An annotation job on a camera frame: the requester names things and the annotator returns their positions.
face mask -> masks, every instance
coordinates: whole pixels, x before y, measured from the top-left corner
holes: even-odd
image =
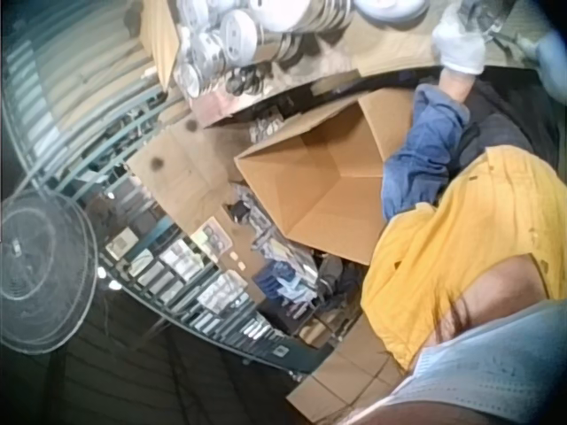
[[[561,378],[566,355],[567,301],[544,301],[424,349],[414,374],[379,405],[439,402],[527,423]]]

cardboard box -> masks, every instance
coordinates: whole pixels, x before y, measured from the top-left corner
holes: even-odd
[[[364,314],[338,345],[337,351],[371,376],[377,376],[391,357]]]
[[[251,251],[254,231],[234,223],[224,210],[236,201],[230,182],[242,181],[234,157],[250,144],[247,129],[199,129],[190,116],[163,130],[128,160],[128,166],[161,208],[188,236],[214,218],[229,236],[231,248],[218,258],[248,283],[246,292],[259,304],[264,294],[252,277],[266,264]]]
[[[306,378],[287,399],[311,422],[320,421],[347,406],[312,376]]]
[[[381,89],[291,118],[237,157],[237,166],[282,233],[369,264],[385,223],[384,161],[411,125],[413,91]]]
[[[388,396],[401,378],[397,363],[362,315],[337,349],[287,399],[310,421],[336,423]]]

dark stain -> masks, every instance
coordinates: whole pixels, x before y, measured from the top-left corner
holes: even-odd
[[[163,168],[165,161],[162,158],[153,157],[150,161],[150,168],[152,171],[159,171]]]
[[[198,129],[198,123],[195,120],[187,120],[185,128],[187,128],[187,130],[191,133],[195,133]]]

hand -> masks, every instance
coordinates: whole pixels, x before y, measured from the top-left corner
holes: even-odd
[[[455,102],[464,104],[467,100],[472,86],[475,83],[475,76],[469,73],[458,73],[445,68],[439,78],[439,90],[445,92]]]
[[[485,70],[486,46],[479,30],[467,31],[457,15],[459,4],[451,4],[433,30],[433,45],[441,64],[453,71],[480,75]]]

white glove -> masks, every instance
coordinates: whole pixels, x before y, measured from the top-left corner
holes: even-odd
[[[468,32],[457,10],[459,4],[446,8],[441,22],[433,30],[433,45],[441,64],[459,73],[480,75],[485,70],[486,46],[479,30]]]

